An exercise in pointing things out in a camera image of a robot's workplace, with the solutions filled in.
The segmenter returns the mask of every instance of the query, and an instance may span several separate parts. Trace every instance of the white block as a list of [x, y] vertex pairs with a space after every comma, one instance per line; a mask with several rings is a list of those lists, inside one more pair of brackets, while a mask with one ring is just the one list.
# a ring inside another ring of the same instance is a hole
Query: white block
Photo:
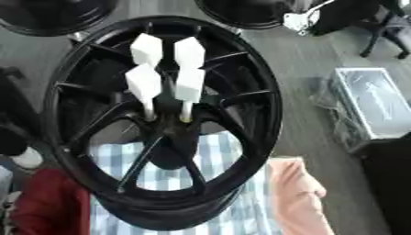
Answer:
[[126, 80], [130, 92], [143, 104], [161, 93], [161, 77], [147, 63], [128, 71]]
[[205, 76], [204, 70], [180, 69], [175, 83], [175, 98], [192, 103], [200, 102]]
[[204, 65], [206, 49], [195, 38], [187, 38], [174, 43], [174, 59], [180, 67], [200, 68]]
[[162, 40], [142, 33], [131, 44], [130, 51], [134, 63], [148, 63], [155, 68], [162, 59]]

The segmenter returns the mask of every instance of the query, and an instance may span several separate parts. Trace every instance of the floor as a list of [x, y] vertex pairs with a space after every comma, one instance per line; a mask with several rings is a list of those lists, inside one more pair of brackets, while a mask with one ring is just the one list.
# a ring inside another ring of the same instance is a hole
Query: floor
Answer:
[[[181, 15], [211, 20], [193, 0], [123, 0], [104, 25], [125, 15]], [[273, 156], [304, 156], [310, 173], [328, 190], [324, 206], [329, 221], [341, 235], [389, 234], [361, 172], [358, 160], [333, 140], [327, 114], [309, 96], [318, 78], [336, 67], [384, 67], [407, 99], [411, 98], [411, 58], [399, 61], [389, 42], [378, 42], [368, 59], [358, 56], [369, 35], [356, 28], [321, 38], [299, 37], [285, 28], [246, 31], [248, 40], [267, 60], [283, 93], [283, 133]], [[0, 64], [19, 67], [29, 78], [20, 81], [37, 110], [50, 74], [69, 50], [66, 38], [29, 38], [0, 28]]]

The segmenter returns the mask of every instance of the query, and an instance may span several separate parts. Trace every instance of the plaid cloth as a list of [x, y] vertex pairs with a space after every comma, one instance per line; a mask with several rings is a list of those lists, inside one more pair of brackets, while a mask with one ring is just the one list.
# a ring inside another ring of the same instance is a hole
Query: plaid cloth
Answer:
[[[91, 155], [103, 171], [119, 179], [126, 173], [142, 147], [141, 143], [105, 144], [91, 148]], [[200, 138], [194, 162], [209, 181], [226, 171], [241, 153], [239, 141], [224, 131]], [[280, 235], [269, 203], [268, 171], [268, 167], [264, 166], [249, 179], [239, 198], [218, 217], [194, 228], [177, 231], [153, 231], [129, 225], [107, 212], [92, 196], [90, 234]], [[164, 171], [149, 163], [141, 172], [137, 185], [151, 190], [177, 190], [191, 186], [191, 178], [184, 168]]]

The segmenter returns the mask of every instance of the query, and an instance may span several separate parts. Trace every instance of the pink towel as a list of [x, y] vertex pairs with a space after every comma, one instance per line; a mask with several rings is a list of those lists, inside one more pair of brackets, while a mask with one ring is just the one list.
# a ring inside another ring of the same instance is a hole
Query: pink towel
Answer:
[[304, 160], [275, 158], [269, 165], [274, 216], [283, 235], [333, 235], [320, 200], [327, 191], [307, 172]]

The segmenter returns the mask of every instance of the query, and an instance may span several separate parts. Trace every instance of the gray box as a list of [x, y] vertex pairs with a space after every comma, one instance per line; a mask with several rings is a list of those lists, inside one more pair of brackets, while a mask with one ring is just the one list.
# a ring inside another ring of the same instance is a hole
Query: gray box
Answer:
[[349, 152], [411, 131], [411, 108], [384, 68], [338, 68], [324, 85], [317, 102], [327, 99], [335, 134]]

